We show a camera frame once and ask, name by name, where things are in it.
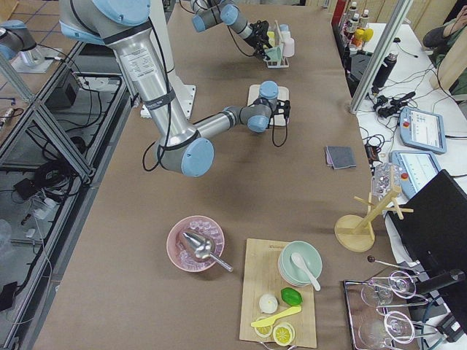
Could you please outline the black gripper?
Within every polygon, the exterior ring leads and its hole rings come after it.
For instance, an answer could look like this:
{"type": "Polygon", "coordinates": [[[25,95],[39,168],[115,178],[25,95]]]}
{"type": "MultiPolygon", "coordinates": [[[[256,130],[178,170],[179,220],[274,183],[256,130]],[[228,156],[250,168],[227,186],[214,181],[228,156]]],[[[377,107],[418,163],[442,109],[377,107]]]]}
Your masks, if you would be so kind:
{"type": "Polygon", "coordinates": [[[269,36],[267,34],[269,29],[269,22],[266,20],[259,20],[256,23],[249,24],[252,30],[249,35],[249,46],[254,48],[253,56],[260,61],[269,62],[271,57],[272,46],[269,43],[269,36]]]}

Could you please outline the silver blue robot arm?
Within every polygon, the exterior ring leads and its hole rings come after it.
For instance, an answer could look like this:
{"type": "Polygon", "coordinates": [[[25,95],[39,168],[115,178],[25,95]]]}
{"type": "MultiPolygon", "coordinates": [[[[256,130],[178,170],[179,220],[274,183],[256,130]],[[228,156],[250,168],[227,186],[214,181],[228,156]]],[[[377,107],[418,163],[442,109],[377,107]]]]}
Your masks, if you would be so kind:
{"type": "Polygon", "coordinates": [[[190,9],[178,1],[180,7],[192,15],[192,24],[199,33],[209,28],[224,24],[231,35],[237,50],[246,57],[255,57],[261,61],[270,62],[268,51],[272,49],[269,43],[269,22],[258,20],[250,22],[241,12],[235,1],[188,1],[190,9]],[[248,44],[253,51],[246,53],[240,48],[234,34],[248,44]]]}
{"type": "Polygon", "coordinates": [[[162,47],[151,42],[157,30],[150,7],[149,1],[60,1],[61,31],[71,39],[113,50],[161,132],[155,145],[157,164],[186,176],[202,176],[215,156],[210,137],[238,124],[264,132],[280,108],[279,88],[265,81],[250,105],[228,106],[191,124],[169,81],[162,47]]]}

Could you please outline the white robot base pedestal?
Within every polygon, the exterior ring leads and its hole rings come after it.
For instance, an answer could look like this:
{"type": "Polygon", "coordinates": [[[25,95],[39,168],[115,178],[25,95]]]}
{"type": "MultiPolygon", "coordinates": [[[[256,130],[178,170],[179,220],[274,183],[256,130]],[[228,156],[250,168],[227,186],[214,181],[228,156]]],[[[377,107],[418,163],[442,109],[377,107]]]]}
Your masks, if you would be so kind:
{"type": "Polygon", "coordinates": [[[196,87],[185,85],[177,76],[172,57],[172,50],[167,29],[167,17],[162,1],[138,1],[135,5],[142,16],[147,16],[145,23],[149,26],[138,37],[142,46],[135,54],[135,72],[131,75],[136,89],[144,98],[153,92],[156,85],[164,86],[163,79],[168,77],[173,103],[179,103],[182,113],[190,117],[196,87]]]}

